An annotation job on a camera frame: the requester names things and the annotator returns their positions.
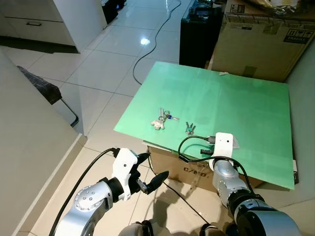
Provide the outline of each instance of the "tile floor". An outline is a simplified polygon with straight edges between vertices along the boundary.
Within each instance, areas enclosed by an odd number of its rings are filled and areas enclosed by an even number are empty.
[[[144,81],[157,60],[178,63],[180,19],[188,4],[189,0],[182,0],[158,35],[156,50],[138,63],[135,70],[138,80]],[[154,35],[176,5],[177,0],[127,0],[118,17],[81,54],[45,54],[1,47],[16,65],[60,88],[65,101],[80,117],[75,129],[89,139],[41,214],[32,235],[48,235],[67,193],[101,151],[126,147],[137,153],[145,152],[141,140],[117,133],[113,128],[139,89],[132,77],[134,64],[152,49]],[[143,39],[150,43],[142,45]],[[74,118],[61,102],[54,107],[68,122]],[[106,155],[90,170],[80,187],[110,177],[113,161],[112,156]],[[147,163],[139,167],[139,172],[146,182],[153,177]],[[209,222],[223,227],[231,221],[216,193],[199,188],[190,192],[188,184],[167,182],[181,191]],[[128,224],[144,219],[152,219],[154,231],[161,236],[198,236],[204,224],[163,185],[149,196],[137,193],[129,201],[115,204],[99,222],[94,235],[116,236]]]

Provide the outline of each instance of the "drawer handle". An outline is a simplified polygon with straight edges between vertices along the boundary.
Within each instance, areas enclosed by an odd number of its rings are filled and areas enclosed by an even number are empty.
[[[41,23],[36,23],[36,22],[27,22],[27,26],[41,26]]]

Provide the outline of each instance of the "green board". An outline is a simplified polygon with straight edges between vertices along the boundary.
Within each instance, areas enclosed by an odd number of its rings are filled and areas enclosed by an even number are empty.
[[[159,107],[180,120],[154,130]],[[289,112],[287,84],[157,62],[115,130],[174,151],[187,137],[186,121],[196,125],[194,135],[231,133],[240,146],[232,157],[249,176],[294,189]],[[201,158],[209,147],[189,139],[182,151]]]

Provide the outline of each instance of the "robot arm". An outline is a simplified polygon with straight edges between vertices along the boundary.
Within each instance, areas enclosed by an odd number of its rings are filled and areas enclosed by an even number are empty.
[[[149,184],[143,183],[137,168],[148,157],[147,153],[138,156],[127,148],[120,149],[113,164],[112,178],[101,179],[76,194],[55,236],[92,236],[96,224],[113,207],[113,203],[127,201],[140,190],[146,194],[155,191],[168,177],[168,172],[157,175]]]
[[[217,133],[213,156],[231,157],[233,136]],[[213,185],[222,204],[234,216],[240,236],[301,236],[295,222],[285,213],[267,205],[250,191],[227,160],[209,162],[214,171]]]

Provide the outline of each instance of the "power cord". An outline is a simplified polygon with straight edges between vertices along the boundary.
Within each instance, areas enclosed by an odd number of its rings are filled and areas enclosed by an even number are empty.
[[[174,11],[177,7],[179,7],[179,6],[182,4],[182,1],[181,1],[181,0],[177,0],[177,1],[179,2],[179,4],[178,4],[176,7],[174,7],[172,10],[170,10],[169,15],[168,15],[166,21],[164,21],[164,23],[163,23],[163,24],[161,25],[161,27],[158,29],[158,31],[157,31],[157,33],[156,33],[156,35],[155,35],[155,37],[154,37],[154,43],[155,43],[155,45],[154,45],[153,49],[152,49],[151,51],[149,51],[146,55],[140,57],[140,58],[138,59],[138,61],[136,62],[136,64],[133,66],[132,76],[133,76],[134,80],[135,80],[139,85],[142,85],[142,83],[139,82],[139,81],[136,79],[136,77],[135,77],[135,75],[134,75],[134,70],[135,70],[135,68],[136,68],[136,66],[137,66],[137,64],[139,63],[140,60],[142,60],[144,57],[146,57],[147,55],[149,55],[151,52],[153,52],[153,51],[156,49],[156,47],[157,47],[157,36],[158,36],[158,33],[161,31],[162,27],[166,24],[166,22],[168,22],[169,19],[171,19],[173,11]]]
[[[151,164],[151,154],[150,154],[150,152],[148,151],[148,153],[149,153],[149,158],[148,158],[148,161],[149,161],[149,166],[150,166],[150,169],[151,169],[151,171],[153,172],[153,174],[156,176],[156,173],[154,172],[154,170],[153,170],[153,167],[152,167],[152,164]],[[167,183],[165,183],[165,182],[163,182],[165,185],[166,185],[166,187],[168,187],[169,189],[171,189],[171,190],[173,190],[173,192],[177,195],[177,196],[179,196],[204,222],[206,222],[207,224],[209,224],[209,222],[195,209],[195,208],[193,208],[187,201],[186,201],[186,199],[180,194],[180,193],[178,193],[174,188],[172,188],[171,186],[169,186]]]
[[[245,177],[245,181],[246,181],[246,184],[247,184],[247,187],[248,189],[254,194],[254,190],[252,189],[252,186],[251,186],[251,183],[250,183],[250,180],[248,179],[248,175],[244,169],[244,167],[241,165],[241,163],[239,163],[237,160],[233,159],[233,158],[230,158],[230,157],[225,157],[225,156],[210,156],[210,157],[206,157],[206,158],[202,158],[202,159],[190,159],[188,158],[187,156],[183,155],[181,153],[181,147],[183,145],[183,143],[185,141],[187,141],[188,139],[192,139],[192,138],[197,138],[197,139],[203,139],[203,140],[208,140],[208,138],[205,138],[205,137],[201,137],[201,136],[188,136],[187,138],[183,139],[182,142],[179,144],[178,146],[178,156],[181,160],[185,161],[185,162],[200,162],[200,161],[207,161],[207,160],[212,160],[214,159],[215,161],[217,160],[228,160],[228,161],[233,161],[234,163],[234,166],[236,167],[240,167],[243,174],[244,174],[244,177]]]
[[[118,155],[120,148],[109,148],[107,150],[105,150],[104,152],[100,153],[92,162],[91,164],[86,168],[86,170],[83,172],[83,174],[81,174],[80,178],[78,179],[78,181],[76,182],[76,184],[74,185],[73,189],[71,190],[69,196],[67,197],[67,199],[65,200],[65,202],[63,203],[63,206],[60,208],[58,215],[54,221],[54,224],[50,230],[49,236],[54,236],[55,232],[56,232],[56,228],[58,225],[58,222],[60,220],[61,215],[63,214],[64,209],[66,208],[66,206],[68,205],[69,201],[71,200],[73,194],[75,193],[76,189],[78,188],[79,184],[81,183],[81,181],[83,180],[84,176],[88,173],[88,171],[90,170],[90,168],[96,163],[96,161],[98,161],[103,155],[105,155],[106,153],[112,151],[114,153],[114,156]]]

